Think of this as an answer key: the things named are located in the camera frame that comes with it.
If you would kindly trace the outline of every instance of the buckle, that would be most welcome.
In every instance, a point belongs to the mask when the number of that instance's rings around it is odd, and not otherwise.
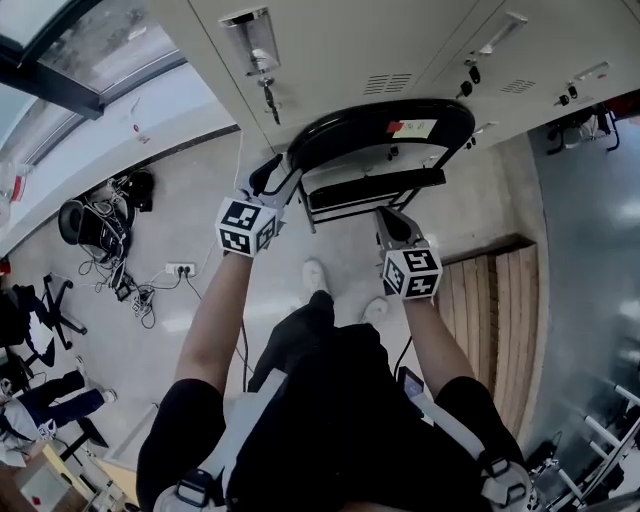
[[[206,471],[191,469],[178,482],[176,496],[184,503],[204,508],[209,503],[209,489],[213,478]]]
[[[478,462],[480,463],[482,468],[487,473],[489,473],[489,476],[491,478],[502,476],[511,468],[511,465],[509,464],[509,461],[507,459],[505,459],[504,457],[492,459],[486,451],[480,454],[480,457],[478,457]]]
[[[527,495],[527,488],[524,484],[515,484],[507,490],[507,503],[502,508],[507,508],[512,503],[524,499]]]

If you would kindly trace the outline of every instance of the chair leg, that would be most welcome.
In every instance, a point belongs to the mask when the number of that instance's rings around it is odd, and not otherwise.
[[[65,327],[68,327],[72,331],[77,332],[78,334],[82,334],[83,336],[87,334],[87,328],[84,326],[78,327],[77,325],[72,323],[70,320],[63,317],[62,312],[60,311],[60,306],[62,305],[62,299],[64,298],[64,292],[66,291],[67,288],[69,289],[73,288],[73,283],[71,281],[65,281],[62,284],[62,288],[58,292],[58,295],[56,295],[56,299],[54,301],[51,295],[51,290],[49,289],[50,282],[51,282],[51,276],[50,275],[45,276],[44,290],[45,290],[45,295],[47,297],[47,306],[49,309],[49,314],[53,319],[54,328],[58,333],[60,341],[62,342],[62,346],[64,347],[65,350],[70,350],[71,347],[73,347],[73,343],[65,339],[64,333],[62,332],[61,324],[64,325]]]
[[[53,328],[58,333],[58,338],[60,338],[60,343],[62,343],[62,346],[64,347],[65,350],[71,350],[71,347],[73,347],[73,343],[71,343],[70,341],[67,341],[67,339],[64,337],[64,332],[62,332],[62,326],[60,325],[62,323],[60,322],[60,316],[52,315],[52,318],[53,318]]]
[[[87,328],[85,326],[78,327],[76,324],[72,323],[69,319],[60,315],[59,317],[60,323],[65,327],[68,327],[73,332],[77,332],[78,334],[82,334],[83,336],[87,334]]]

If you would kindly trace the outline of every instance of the window frame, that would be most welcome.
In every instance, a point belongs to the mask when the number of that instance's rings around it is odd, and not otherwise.
[[[104,104],[98,92],[39,62],[67,29],[101,1],[66,3],[24,48],[0,35],[0,82],[88,119],[102,116]]]

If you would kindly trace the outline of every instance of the window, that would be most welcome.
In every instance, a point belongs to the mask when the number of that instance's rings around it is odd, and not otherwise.
[[[62,34],[40,62],[103,92],[175,50],[142,0],[103,0]]]
[[[85,120],[185,62],[144,0],[0,0],[0,86],[31,98],[0,137],[0,161],[36,165]]]
[[[0,1],[0,35],[25,48],[69,0]]]

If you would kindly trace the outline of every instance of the shoe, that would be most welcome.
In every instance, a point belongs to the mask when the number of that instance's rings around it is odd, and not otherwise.
[[[107,389],[102,392],[102,398],[104,398],[104,403],[112,404],[118,399],[118,395],[113,389]]]
[[[80,356],[76,357],[76,370],[80,372],[80,375],[82,375],[85,386],[88,386],[89,379],[87,378],[87,369],[85,368],[84,361]]]
[[[373,299],[364,310],[362,315],[361,324],[371,324],[374,327],[382,323],[389,311],[389,303],[382,297],[376,297]]]
[[[329,287],[327,286],[324,267],[318,260],[305,261],[302,266],[302,282],[311,295],[320,290],[331,295]]]

